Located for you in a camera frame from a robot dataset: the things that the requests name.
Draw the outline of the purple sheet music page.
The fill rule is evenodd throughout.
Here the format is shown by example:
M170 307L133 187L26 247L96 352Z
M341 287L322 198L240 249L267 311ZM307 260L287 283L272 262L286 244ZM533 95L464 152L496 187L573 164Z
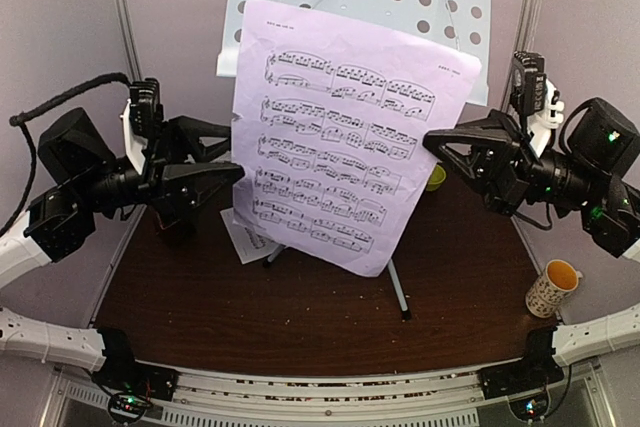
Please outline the purple sheet music page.
M247 0L232 159L234 218L363 277L391 259L482 69L472 55L361 20Z

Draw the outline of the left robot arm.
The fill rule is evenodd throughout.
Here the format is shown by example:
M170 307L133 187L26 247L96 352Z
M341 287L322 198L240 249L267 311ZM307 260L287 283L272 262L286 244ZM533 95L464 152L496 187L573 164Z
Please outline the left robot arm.
M113 218L145 205L159 229L186 227L219 189L244 175L221 158L231 145L227 126L186 116L164 120L161 108L128 107L123 129L121 158L81 107L41 134L34 147L56 185L20 210L6 232L8 246L22 246L30 257L5 269L3 283L77 251L94 233L97 214Z

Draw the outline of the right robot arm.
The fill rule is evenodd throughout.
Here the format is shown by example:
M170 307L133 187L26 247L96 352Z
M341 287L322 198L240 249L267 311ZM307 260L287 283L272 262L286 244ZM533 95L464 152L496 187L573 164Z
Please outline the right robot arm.
M522 203L544 203L558 217L573 211L594 243L619 258L639 259L639 191L623 177L639 156L639 131L602 98L586 100L571 114L557 147L536 153L509 115L434 130L424 148L478 193L486 208L506 216ZM639 308L591 322L539 329L528 335L523 357L508 363L519 387L535 387L550 371L639 343Z

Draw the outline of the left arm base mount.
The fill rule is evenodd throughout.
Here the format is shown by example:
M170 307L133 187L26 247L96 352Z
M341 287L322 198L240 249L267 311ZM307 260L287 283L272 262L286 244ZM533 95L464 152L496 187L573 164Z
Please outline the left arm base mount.
M158 410L158 401L171 401L179 378L175 369L138 362L131 372L124 374L105 369L86 373L107 395L108 415L122 426L138 422Z

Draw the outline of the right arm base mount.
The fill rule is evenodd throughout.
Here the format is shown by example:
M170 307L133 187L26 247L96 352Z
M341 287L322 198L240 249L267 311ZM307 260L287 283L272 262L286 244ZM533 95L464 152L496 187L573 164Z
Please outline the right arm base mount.
M505 397L511 414L527 424L543 421L551 413L549 387L565 378L561 367L519 361L482 368L478 376L485 400Z

